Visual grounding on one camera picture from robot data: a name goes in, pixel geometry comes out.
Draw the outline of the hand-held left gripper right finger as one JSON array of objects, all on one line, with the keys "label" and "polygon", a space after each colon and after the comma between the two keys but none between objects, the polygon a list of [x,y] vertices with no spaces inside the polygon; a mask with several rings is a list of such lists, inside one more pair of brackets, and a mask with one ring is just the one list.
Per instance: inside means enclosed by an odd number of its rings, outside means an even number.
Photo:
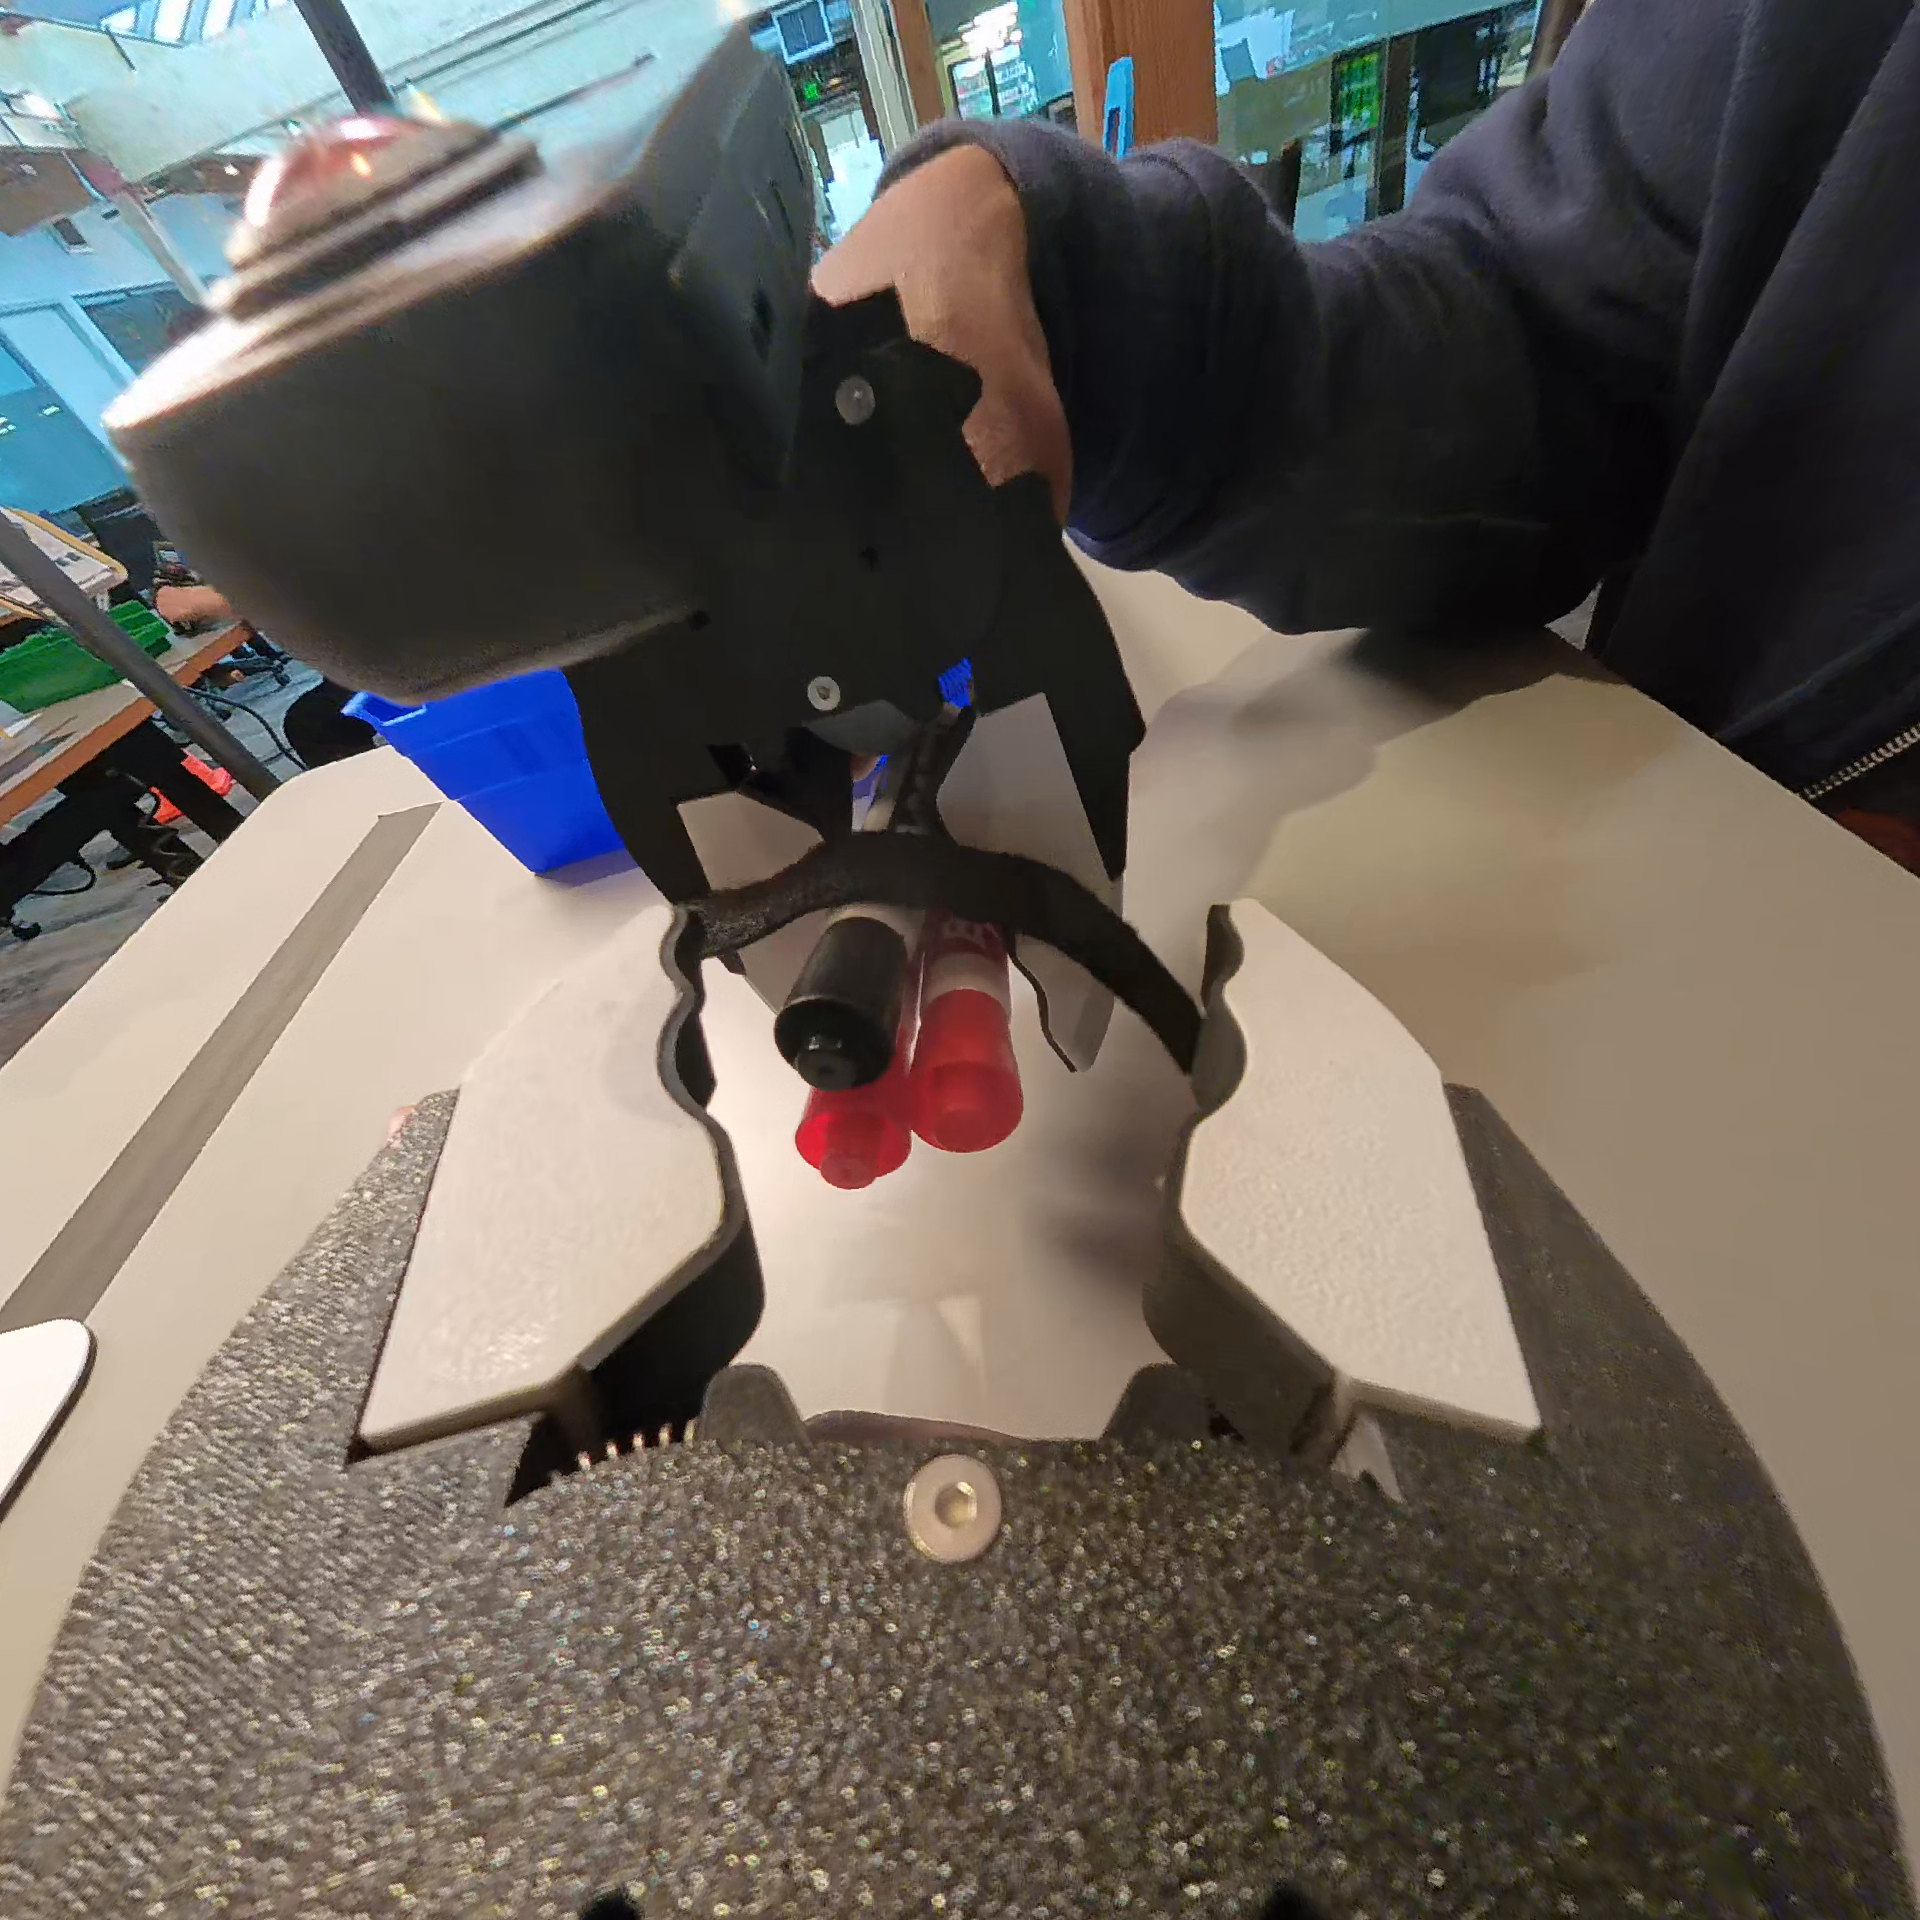
[{"label": "hand-held left gripper right finger", "polygon": [[1250,1447],[1327,1467],[1381,1413],[1540,1431],[1442,1070],[1259,900],[1210,907],[1195,1114],[1145,1327]]}]

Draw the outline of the person's right forearm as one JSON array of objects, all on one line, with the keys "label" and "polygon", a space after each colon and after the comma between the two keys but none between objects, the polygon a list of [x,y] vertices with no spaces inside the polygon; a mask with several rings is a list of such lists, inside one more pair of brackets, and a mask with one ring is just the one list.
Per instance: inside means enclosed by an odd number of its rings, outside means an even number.
[{"label": "person's right forearm", "polygon": [[1296,238],[1191,141],[1011,178],[1067,533],[1279,632],[1598,595],[1596,661],[1790,789],[1915,723],[1915,2],[1589,2],[1406,206]]}]

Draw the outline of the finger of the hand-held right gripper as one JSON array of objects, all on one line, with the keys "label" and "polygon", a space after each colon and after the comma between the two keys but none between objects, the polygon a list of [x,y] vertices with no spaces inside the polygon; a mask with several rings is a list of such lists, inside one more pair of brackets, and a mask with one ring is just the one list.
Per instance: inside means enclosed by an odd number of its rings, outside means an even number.
[{"label": "finger of the hand-held right gripper", "polygon": [[[974,723],[954,760],[954,838],[982,851],[1025,855],[1081,882],[1106,907],[1122,907],[1073,775],[1041,696]],[[1067,952],[1003,927],[1010,965],[1033,991],[1049,1048],[1067,1069],[1092,1069],[1112,1019],[1112,991]]]},{"label": "finger of the hand-held right gripper", "polygon": [[732,892],[753,900],[871,897],[885,860],[899,851],[899,835],[850,823],[825,834],[748,789],[678,801],[676,819],[686,848],[676,860],[676,900]]}]

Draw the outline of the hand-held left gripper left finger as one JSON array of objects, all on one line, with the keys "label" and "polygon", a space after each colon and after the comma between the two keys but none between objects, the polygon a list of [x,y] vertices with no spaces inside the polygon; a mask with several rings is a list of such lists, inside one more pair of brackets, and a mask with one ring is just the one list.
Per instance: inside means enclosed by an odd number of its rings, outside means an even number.
[{"label": "hand-held left gripper left finger", "polygon": [[703,939],[630,917],[471,1062],[354,1439],[539,1418],[588,1450],[698,1418],[762,1310],[707,1114]]}]

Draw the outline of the green plastic bin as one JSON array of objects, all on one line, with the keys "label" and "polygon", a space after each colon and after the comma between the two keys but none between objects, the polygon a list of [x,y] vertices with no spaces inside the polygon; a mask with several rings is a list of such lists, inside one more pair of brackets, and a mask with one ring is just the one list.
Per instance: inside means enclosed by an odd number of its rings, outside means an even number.
[{"label": "green plastic bin", "polygon": [[[166,655],[177,644],[173,627],[147,605],[127,601],[108,607],[108,616],[149,655]],[[4,647],[4,705],[29,714],[67,699],[121,683],[113,666],[89,654],[60,627],[31,627]]]}]

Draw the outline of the white stand base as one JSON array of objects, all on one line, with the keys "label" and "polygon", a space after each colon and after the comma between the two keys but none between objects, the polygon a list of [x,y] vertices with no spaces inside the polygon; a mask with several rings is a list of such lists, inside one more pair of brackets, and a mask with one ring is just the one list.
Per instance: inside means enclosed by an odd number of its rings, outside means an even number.
[{"label": "white stand base", "polygon": [[93,1336],[58,1315],[4,1331],[4,1514],[79,1403],[93,1362]]}]

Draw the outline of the blue plastic bin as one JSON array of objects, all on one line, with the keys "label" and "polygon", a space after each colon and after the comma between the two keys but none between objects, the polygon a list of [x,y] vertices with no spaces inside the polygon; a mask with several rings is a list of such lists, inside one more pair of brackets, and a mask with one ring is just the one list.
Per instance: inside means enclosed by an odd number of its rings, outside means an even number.
[{"label": "blue plastic bin", "polygon": [[354,692],[346,712],[534,876],[630,851],[676,900],[678,801],[741,789],[835,834],[856,760],[910,749],[943,705],[818,708],[798,679],[634,650],[437,702]]}]

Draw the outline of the wooden office table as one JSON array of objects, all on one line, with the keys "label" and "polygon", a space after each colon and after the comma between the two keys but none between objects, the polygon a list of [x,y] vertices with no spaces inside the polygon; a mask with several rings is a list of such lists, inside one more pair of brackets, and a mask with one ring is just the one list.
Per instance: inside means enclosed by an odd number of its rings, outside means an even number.
[{"label": "wooden office table", "polygon": [[4,510],[4,625],[58,627],[113,677],[29,712],[19,731],[4,736],[4,823],[31,813],[21,830],[4,834],[4,934],[19,945],[39,937],[19,907],[80,861],[99,835],[168,884],[199,868],[203,860],[156,819],[158,801],[211,842],[233,835],[238,802],[204,785],[203,766],[220,766],[228,786],[254,801],[279,785],[199,696],[203,679],[251,644],[251,629],[233,616],[204,625],[193,614],[194,632],[173,632],[166,654],[147,654],[108,610],[109,588],[124,582],[101,550],[42,515]]}]

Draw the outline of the black dry erase marker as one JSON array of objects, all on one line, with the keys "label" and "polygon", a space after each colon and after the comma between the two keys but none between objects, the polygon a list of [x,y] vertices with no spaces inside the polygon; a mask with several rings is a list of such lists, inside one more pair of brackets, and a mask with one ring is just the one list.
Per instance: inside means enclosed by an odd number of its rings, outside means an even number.
[{"label": "black dry erase marker", "polygon": [[781,1057],[813,1089],[858,1089],[894,1062],[919,914],[860,900],[828,914],[774,1019]]}]

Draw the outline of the red dry erase marker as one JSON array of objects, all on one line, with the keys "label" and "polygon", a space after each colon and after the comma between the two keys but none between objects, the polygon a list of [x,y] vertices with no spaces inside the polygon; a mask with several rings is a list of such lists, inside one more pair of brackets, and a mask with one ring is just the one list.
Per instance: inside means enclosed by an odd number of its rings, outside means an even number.
[{"label": "red dry erase marker", "polygon": [[1017,1130],[1010,976],[995,925],[947,910],[928,917],[906,1095],[917,1138],[939,1153],[995,1148]]},{"label": "red dry erase marker", "polygon": [[856,1089],[810,1089],[794,1146],[828,1188],[871,1188],[910,1153],[906,1089],[881,1076]]}]

